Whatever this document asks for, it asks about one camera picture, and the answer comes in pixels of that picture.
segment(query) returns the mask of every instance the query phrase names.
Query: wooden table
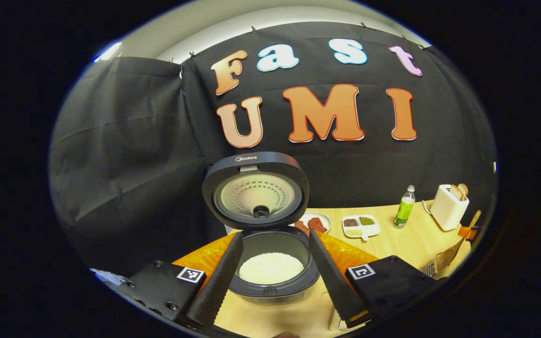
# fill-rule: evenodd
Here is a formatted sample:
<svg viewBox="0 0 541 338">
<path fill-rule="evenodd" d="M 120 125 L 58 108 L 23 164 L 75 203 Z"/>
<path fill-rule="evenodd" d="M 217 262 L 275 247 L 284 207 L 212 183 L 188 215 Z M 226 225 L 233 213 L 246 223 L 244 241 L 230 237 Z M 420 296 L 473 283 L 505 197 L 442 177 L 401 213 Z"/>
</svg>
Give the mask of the wooden table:
<svg viewBox="0 0 541 338">
<path fill-rule="evenodd" d="M 430 208 L 433 201 L 425 201 Z M 378 258 L 397 255 L 417 269 L 423 268 L 435 255 L 453 246 L 460 240 L 458 230 L 442 231 L 434 218 L 425 212 L 421 202 L 415 203 L 404 228 L 393 226 L 398 205 L 316 209 L 331 219 L 328 234 L 352 244 Z M 375 216 L 380 233 L 362 239 L 350 239 L 343 233 L 341 220 L 345 216 L 368 214 Z M 470 253 L 471 246 L 466 240 L 450 267 L 440 277 L 449 276 Z M 301 338 L 332 338 L 344 334 L 331 331 L 329 325 L 335 309 L 322 278 L 311 286 L 311 295 L 302 301 L 286 305 L 261 306 L 245 301 L 239 295 L 228 291 L 216 317 L 215 325 L 226 330 L 252 338 L 270 338 L 284 331 L 291 331 Z"/>
</svg>

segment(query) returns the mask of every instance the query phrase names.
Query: white plate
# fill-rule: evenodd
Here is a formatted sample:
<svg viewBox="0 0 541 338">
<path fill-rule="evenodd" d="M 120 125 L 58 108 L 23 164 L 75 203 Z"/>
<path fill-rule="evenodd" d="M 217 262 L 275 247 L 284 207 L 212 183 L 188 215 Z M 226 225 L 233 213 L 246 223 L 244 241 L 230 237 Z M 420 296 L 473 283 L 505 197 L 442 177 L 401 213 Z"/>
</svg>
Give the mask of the white plate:
<svg viewBox="0 0 541 338">
<path fill-rule="evenodd" d="M 308 227 L 309 220 L 312 220 L 314 217 L 320 218 L 320 222 L 323 223 L 323 226 L 325 227 L 325 229 L 327 229 L 325 233 L 328 233 L 329 229 L 331 229 L 331 219 L 325 214 L 316 211 L 307 211 L 302 215 L 302 218 L 300 218 L 299 220 L 304 222 L 304 225 Z M 294 227 L 296 226 L 296 224 L 292 223 L 289 226 Z"/>
<path fill-rule="evenodd" d="M 372 225 L 361 225 L 360 224 L 360 218 L 361 217 L 368 217 L 370 218 L 371 220 L 373 220 L 373 222 L 375 222 L 375 224 L 372 224 Z M 356 220 L 356 223 L 358 223 L 358 226 L 356 227 L 346 227 L 344 225 L 344 221 L 345 220 L 348 220 L 348 219 L 353 219 L 353 220 Z M 374 216 L 372 215 L 352 215 L 352 216 L 346 216 L 343 218 L 343 220 L 341 220 L 341 227 L 343 228 L 344 230 L 344 235 L 346 235 L 347 237 L 350 237 L 350 238 L 362 238 L 365 242 L 367 240 L 369 240 L 369 237 L 370 236 L 376 236 L 378 235 L 378 233 L 381 232 L 381 229 L 379 228 L 379 223 L 377 221 L 377 218 L 375 218 Z M 363 235 L 362 236 L 350 236 L 348 235 L 348 233 L 346 232 L 347 229 L 352 229 L 352 230 L 360 230 Z"/>
</svg>

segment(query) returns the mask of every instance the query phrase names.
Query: pink letter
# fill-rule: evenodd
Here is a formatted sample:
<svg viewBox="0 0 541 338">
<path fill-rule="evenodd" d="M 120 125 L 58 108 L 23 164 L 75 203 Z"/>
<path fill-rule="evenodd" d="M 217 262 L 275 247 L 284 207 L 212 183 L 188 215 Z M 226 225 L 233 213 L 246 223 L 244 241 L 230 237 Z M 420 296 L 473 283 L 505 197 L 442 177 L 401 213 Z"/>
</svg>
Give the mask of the pink letter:
<svg viewBox="0 0 541 338">
<path fill-rule="evenodd" d="M 402 62 L 402 65 L 404 66 L 404 68 L 406 68 L 407 71 L 410 71 L 410 74 L 417 75 L 417 77 L 423 75 L 423 72 L 419 68 L 416 68 L 415 65 L 412 64 L 412 62 L 410 62 L 410 60 L 414 60 L 412 55 L 405 52 L 402 47 L 393 46 L 390 47 L 389 50 L 398 56 L 400 62 Z"/>
</svg>

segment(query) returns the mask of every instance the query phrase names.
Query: plastic bottle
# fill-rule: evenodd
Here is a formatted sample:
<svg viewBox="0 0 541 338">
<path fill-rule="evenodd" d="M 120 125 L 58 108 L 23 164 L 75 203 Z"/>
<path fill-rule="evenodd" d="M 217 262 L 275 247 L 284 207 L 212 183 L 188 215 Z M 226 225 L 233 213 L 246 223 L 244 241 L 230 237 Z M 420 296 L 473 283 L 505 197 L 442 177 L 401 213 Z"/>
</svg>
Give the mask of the plastic bottle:
<svg viewBox="0 0 541 338">
<path fill-rule="evenodd" d="M 415 203 L 415 186 L 409 185 L 408 190 L 402 199 L 400 200 L 400 207 L 398 208 L 398 214 L 395 216 L 394 225 L 397 227 L 404 227 L 408 221 L 408 216 L 412 211 L 412 206 Z"/>
</svg>

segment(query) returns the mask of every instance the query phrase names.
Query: rice cooker lid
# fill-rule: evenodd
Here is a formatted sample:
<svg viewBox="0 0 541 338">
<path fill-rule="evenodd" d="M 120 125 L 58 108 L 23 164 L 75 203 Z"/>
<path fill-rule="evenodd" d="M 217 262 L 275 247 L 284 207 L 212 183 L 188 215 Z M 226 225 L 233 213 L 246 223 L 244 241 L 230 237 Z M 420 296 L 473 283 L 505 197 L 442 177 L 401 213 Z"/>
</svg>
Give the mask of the rice cooker lid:
<svg viewBox="0 0 541 338">
<path fill-rule="evenodd" d="M 239 230 L 270 230 L 298 221 L 309 200 L 309 182 L 287 154 L 257 152 L 212 165 L 202 194 L 214 216 Z"/>
</svg>

